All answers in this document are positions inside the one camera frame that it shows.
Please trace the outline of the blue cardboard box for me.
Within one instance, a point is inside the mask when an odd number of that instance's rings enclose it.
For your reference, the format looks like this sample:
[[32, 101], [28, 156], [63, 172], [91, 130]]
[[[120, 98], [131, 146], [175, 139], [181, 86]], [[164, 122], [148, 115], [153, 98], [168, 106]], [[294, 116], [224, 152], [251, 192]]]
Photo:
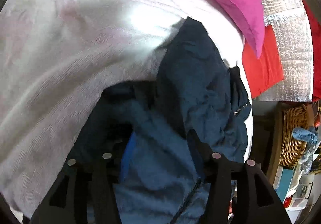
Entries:
[[286, 194], [292, 182], [293, 172], [294, 171], [292, 169], [285, 169], [281, 166], [277, 168], [273, 188], [275, 189], [281, 202], [284, 202], [286, 198]]

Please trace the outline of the wooden side table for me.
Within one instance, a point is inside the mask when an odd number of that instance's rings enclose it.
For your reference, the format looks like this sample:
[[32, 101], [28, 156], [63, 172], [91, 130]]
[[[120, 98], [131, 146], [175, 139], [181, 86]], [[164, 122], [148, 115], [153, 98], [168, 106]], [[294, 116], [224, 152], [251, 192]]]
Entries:
[[279, 163], [283, 134], [283, 111], [300, 102], [252, 101], [253, 136], [250, 159], [261, 167], [273, 184]]

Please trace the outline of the large red cushion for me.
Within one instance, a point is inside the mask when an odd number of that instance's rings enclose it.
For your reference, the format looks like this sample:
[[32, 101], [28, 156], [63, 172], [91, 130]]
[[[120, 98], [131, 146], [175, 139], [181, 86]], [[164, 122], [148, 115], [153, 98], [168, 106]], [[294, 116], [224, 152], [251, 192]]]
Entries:
[[313, 44], [313, 93], [312, 101], [318, 101], [321, 97], [321, 26], [311, 9], [303, 0], [303, 5], [309, 20], [312, 44]]

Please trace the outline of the silver foil insulation board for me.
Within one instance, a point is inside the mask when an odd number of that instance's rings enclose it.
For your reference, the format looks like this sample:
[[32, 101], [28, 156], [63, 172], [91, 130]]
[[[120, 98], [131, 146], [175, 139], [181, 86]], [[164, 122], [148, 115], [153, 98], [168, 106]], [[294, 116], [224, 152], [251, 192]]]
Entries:
[[262, 0], [264, 22], [273, 27], [284, 79], [257, 100], [310, 102], [313, 94], [313, 45], [302, 0]]

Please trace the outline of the red pillow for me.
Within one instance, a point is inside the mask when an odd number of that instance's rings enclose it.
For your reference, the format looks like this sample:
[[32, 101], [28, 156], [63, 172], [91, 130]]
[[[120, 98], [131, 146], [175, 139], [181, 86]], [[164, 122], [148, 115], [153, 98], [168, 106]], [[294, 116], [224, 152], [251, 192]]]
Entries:
[[271, 25], [265, 27], [260, 58], [257, 58], [250, 45], [245, 43], [242, 64], [253, 99], [284, 80], [276, 37]]

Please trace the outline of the white pink bed sheet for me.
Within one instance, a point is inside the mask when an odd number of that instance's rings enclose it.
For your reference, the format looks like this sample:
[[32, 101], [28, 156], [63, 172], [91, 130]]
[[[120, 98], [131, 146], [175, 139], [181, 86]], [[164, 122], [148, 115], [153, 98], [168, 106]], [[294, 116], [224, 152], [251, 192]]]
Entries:
[[7, 0], [1, 10], [1, 194], [32, 216], [101, 92], [151, 80], [183, 21], [227, 66], [244, 37], [214, 0]]

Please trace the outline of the clear plastic bag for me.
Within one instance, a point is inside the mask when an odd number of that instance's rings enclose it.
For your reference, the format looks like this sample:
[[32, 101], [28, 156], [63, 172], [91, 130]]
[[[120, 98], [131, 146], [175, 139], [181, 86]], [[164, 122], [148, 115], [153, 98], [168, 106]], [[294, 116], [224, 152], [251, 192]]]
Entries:
[[306, 149], [303, 152], [302, 157], [298, 161], [302, 175], [307, 175], [311, 170], [311, 166], [313, 163], [313, 154], [315, 150], [316, 150], [315, 145], [311, 145], [311, 144], [306, 145]]

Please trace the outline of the blue cloth in basket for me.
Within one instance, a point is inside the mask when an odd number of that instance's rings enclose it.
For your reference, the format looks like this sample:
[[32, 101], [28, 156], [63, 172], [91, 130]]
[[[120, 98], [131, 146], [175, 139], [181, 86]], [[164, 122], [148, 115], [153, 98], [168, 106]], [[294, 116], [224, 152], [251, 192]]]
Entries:
[[292, 137], [299, 141], [305, 141], [311, 145], [316, 145], [318, 142], [318, 133], [314, 127], [304, 129], [301, 127], [292, 130]]

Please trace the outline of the navy blue zip jacket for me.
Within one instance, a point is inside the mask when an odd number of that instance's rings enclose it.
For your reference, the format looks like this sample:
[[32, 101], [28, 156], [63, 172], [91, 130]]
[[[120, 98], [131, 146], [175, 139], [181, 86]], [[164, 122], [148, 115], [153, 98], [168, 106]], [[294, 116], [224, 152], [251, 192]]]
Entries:
[[122, 223], [198, 223], [209, 184], [201, 182], [187, 133], [229, 160], [243, 162], [251, 106], [238, 67], [227, 68], [204, 26], [188, 18], [169, 44], [156, 80], [106, 88], [69, 158], [90, 162], [126, 134], [136, 146], [114, 185]]

